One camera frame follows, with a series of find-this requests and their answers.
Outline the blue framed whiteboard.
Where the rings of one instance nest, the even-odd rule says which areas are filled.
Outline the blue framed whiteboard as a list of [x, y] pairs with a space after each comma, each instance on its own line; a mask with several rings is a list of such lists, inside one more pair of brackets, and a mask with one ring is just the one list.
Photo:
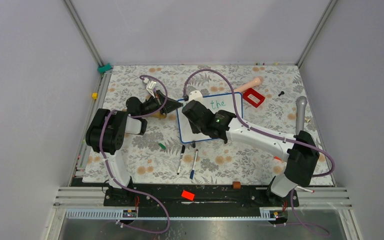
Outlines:
[[[238, 113], [241, 117], [243, 114], [243, 99], [242, 93], [235, 93], [235, 105]], [[219, 110], [225, 110], [227, 112], [235, 113], [234, 102], [231, 93], [213, 94], [203, 96], [202, 104], [210, 109], [214, 114]], [[179, 139], [183, 144], [191, 144], [192, 142], [212, 141], [213, 139], [202, 133], [193, 134], [188, 119], [182, 113], [182, 107], [176, 110], [178, 128], [179, 128]]]

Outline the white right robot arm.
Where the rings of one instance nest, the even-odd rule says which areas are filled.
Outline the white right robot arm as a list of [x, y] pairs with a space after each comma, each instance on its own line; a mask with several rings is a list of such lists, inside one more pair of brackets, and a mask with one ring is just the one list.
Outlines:
[[188, 102], [181, 112], [193, 133], [221, 139], [224, 143], [231, 141], [247, 144], [286, 162], [285, 169], [270, 182], [266, 193], [271, 205], [281, 205], [289, 192], [297, 186], [310, 185], [320, 154], [308, 132], [301, 130], [299, 134], [293, 135], [270, 131], [243, 121], [233, 112], [212, 112], [196, 100]]

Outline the green marker cap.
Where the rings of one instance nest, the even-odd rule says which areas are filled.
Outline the green marker cap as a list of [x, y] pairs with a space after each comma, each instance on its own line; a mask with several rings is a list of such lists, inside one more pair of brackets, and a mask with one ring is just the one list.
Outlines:
[[166, 150], [166, 149], [167, 149], [166, 146], [165, 146], [164, 144], [162, 144], [162, 143], [158, 143], [158, 145], [159, 145], [163, 150]]

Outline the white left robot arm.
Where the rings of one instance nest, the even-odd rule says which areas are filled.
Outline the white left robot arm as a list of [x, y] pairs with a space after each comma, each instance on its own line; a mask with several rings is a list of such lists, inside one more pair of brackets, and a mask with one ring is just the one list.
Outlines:
[[115, 197], [122, 205], [128, 206], [135, 200], [135, 192], [130, 188], [132, 177], [121, 153], [125, 134], [142, 136], [148, 125], [145, 117], [163, 118], [183, 105], [156, 90], [144, 101], [135, 96], [128, 98], [126, 110], [97, 109], [85, 133], [85, 142], [95, 153], [102, 154], [108, 183], [118, 189]]

